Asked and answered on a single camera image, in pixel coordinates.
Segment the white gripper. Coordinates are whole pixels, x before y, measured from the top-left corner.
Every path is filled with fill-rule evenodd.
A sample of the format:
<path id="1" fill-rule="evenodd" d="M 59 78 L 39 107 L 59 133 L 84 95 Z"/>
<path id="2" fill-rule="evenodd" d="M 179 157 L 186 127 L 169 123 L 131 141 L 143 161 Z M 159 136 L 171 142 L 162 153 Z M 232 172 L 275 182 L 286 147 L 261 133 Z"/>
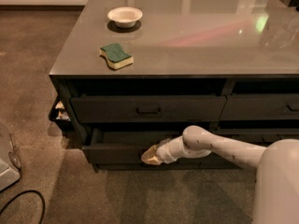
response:
<path id="1" fill-rule="evenodd" d="M 182 137 L 163 141 L 159 145 L 153 145 L 141 155 L 141 160 L 148 165 L 160 165 L 172 163 L 180 158 L 186 158 L 190 154 Z"/>

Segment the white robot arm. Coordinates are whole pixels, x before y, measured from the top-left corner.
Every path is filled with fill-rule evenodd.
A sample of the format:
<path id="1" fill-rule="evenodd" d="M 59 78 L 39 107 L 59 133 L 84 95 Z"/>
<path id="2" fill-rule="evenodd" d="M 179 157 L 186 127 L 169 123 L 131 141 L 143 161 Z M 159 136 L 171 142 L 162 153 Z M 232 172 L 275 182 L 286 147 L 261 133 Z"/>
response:
<path id="1" fill-rule="evenodd" d="M 150 147 L 141 160 L 160 165 L 180 158 L 202 158 L 210 153 L 256 172 L 252 224 L 299 224 L 297 139 L 283 139 L 262 147 L 189 126 L 181 136 Z"/>

